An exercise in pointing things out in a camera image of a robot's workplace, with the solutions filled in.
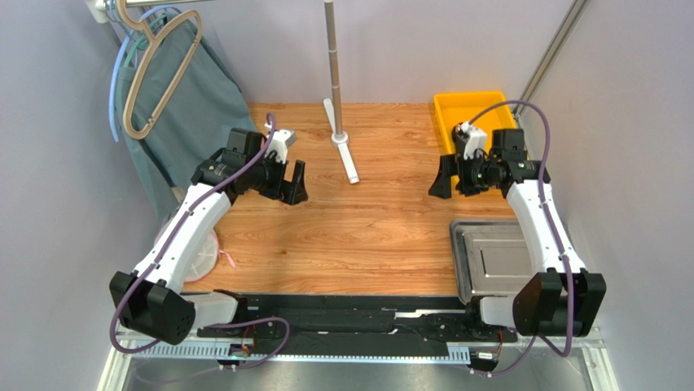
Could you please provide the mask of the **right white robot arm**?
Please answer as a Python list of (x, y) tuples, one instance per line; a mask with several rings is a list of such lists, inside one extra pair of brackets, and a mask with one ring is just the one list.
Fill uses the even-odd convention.
[(600, 273), (587, 270), (560, 224), (546, 165), (531, 160), (522, 129), (484, 130), (467, 122), (450, 132), (455, 145), (441, 156), (428, 193), (476, 196), (501, 191), (520, 225), (533, 272), (511, 293), (472, 297), (479, 322), (508, 327), (523, 336), (584, 337), (607, 292)]

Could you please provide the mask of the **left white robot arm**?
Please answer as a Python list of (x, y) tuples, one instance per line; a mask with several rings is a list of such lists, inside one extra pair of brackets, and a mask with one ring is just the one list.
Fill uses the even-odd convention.
[(227, 145), (196, 167), (186, 198), (153, 249), (131, 272), (113, 275), (113, 326), (178, 345), (194, 330), (231, 323), (239, 305), (236, 295), (185, 294), (182, 288), (205, 240), (239, 196), (255, 191), (288, 205), (308, 199), (304, 161), (296, 161), (291, 179), (284, 177), (295, 132), (268, 131), (233, 128)]

